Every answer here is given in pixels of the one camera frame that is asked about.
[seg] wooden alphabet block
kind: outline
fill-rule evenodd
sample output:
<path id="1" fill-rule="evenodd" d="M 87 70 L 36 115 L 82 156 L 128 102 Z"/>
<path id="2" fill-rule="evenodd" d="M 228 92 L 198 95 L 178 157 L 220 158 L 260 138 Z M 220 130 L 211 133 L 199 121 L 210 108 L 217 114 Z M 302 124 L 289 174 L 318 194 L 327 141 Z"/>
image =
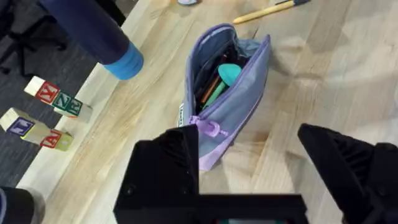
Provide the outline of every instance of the wooden alphabet block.
<path id="1" fill-rule="evenodd" d="M 43 139 L 40 143 L 41 146 L 46 146 L 52 149 L 67 151 L 72 144 L 73 137 L 67 133 L 57 130 L 51 130 L 51 134 Z"/>
<path id="2" fill-rule="evenodd" d="M 46 82 L 37 76 L 34 76 L 24 90 L 26 93 L 36 97 L 44 103 L 50 104 L 57 97 L 60 89 L 54 84 Z"/>
<path id="3" fill-rule="evenodd" d="M 67 133 L 50 129 L 44 123 L 31 118 L 27 113 L 10 108 L 1 118 L 1 127 L 25 141 L 66 151 L 73 141 Z"/>
<path id="4" fill-rule="evenodd" d="M 50 134 L 50 129 L 27 113 L 10 108 L 1 118 L 0 125 L 8 133 L 16 134 L 25 141 L 40 144 Z"/>
<path id="5" fill-rule="evenodd" d="M 39 77 L 33 77 L 24 91 L 44 103 L 52 105 L 57 113 L 84 122 L 90 120 L 93 110 L 91 107 Z"/>

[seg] zipper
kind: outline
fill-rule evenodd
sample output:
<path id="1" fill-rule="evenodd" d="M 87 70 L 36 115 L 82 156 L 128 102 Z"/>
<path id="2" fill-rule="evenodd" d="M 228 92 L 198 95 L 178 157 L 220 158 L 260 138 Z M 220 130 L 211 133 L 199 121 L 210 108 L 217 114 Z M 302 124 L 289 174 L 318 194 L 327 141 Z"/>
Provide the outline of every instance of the zipper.
<path id="1" fill-rule="evenodd" d="M 267 35 L 266 39 L 263 40 L 259 48 L 256 50 L 256 53 L 254 53 L 249 62 L 244 66 L 243 70 L 238 75 L 233 85 L 230 86 L 221 96 L 219 96 L 210 106 L 208 106 L 198 114 L 201 119 L 206 119 L 215 109 L 217 109 L 217 107 L 220 106 L 220 104 L 222 104 L 222 102 L 224 102 L 232 94 L 232 92 L 242 82 L 243 77 L 247 74 L 254 62 L 260 57 L 262 50 L 264 50 L 268 46 L 269 40 L 270 37 L 269 35 Z"/>

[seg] chair wheel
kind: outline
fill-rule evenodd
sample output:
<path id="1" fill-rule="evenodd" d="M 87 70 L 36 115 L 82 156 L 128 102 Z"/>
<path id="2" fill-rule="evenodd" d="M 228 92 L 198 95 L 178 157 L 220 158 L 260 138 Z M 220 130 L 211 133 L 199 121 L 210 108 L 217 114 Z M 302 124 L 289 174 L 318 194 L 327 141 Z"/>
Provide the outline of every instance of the chair wheel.
<path id="1" fill-rule="evenodd" d="M 5 75 L 8 75 L 11 72 L 9 68 L 4 68 L 4 67 L 0 67 L 0 71 Z"/>
<path id="2" fill-rule="evenodd" d="M 67 45 L 66 44 L 59 44 L 58 46 L 57 46 L 57 50 L 58 51 L 64 51 L 64 50 L 66 50 L 67 49 Z"/>

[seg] pen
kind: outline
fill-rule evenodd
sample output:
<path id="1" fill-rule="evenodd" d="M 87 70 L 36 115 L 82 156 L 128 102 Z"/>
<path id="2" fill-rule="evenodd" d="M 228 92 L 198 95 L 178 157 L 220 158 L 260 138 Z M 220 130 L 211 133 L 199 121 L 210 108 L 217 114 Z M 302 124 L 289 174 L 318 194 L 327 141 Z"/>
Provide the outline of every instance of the pen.
<path id="1" fill-rule="evenodd" d="M 265 16 L 265 15 L 268 15 L 268 14 L 271 14 L 271 13 L 274 13 L 274 12 L 279 12 L 279 11 L 282 11 L 284 9 L 291 8 L 293 6 L 298 6 L 300 4 L 304 4 L 304 3 L 308 2 L 308 1 L 309 0 L 286 0 L 286 1 L 282 1 L 282 2 L 277 3 L 275 6 L 271 6 L 271 7 L 262 9 L 262 10 L 257 11 L 257 12 L 252 12 L 252 13 L 249 13 L 249 14 L 244 15 L 244 16 L 239 16 L 238 18 L 234 19 L 233 23 L 234 24 L 239 24 L 239 23 L 242 23 L 242 22 L 246 22 L 246 21 L 261 17 L 261 16 Z"/>

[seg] gray carpet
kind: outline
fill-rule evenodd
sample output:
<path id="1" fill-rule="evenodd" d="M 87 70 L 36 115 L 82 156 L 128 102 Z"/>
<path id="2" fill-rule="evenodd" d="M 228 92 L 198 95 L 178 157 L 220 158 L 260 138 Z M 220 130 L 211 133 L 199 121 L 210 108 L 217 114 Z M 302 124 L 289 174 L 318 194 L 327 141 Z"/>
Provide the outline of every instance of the gray carpet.
<path id="1" fill-rule="evenodd" d="M 31 22 L 45 14 L 35 2 L 35 0 L 17 1 L 13 31 L 22 32 L 31 25 Z M 117 0 L 117 4 L 123 13 L 128 14 L 134 7 L 135 1 Z M 36 53 L 26 52 L 26 73 L 38 74 L 67 93 L 75 95 L 95 66 L 95 59 L 56 24 L 43 26 L 35 36 L 58 37 L 67 43 L 68 48 L 59 52 L 52 46 L 37 46 Z M 9 39 L 0 41 L 0 54 L 10 43 Z M 27 80 L 19 76 L 16 55 L 3 66 L 12 68 L 12 72 L 8 75 L 0 73 L 0 116 L 14 107 L 53 128 L 61 116 L 54 113 L 51 106 L 39 102 L 23 91 Z M 15 187 L 39 149 L 38 145 L 22 141 L 19 137 L 0 130 L 0 185 Z"/>

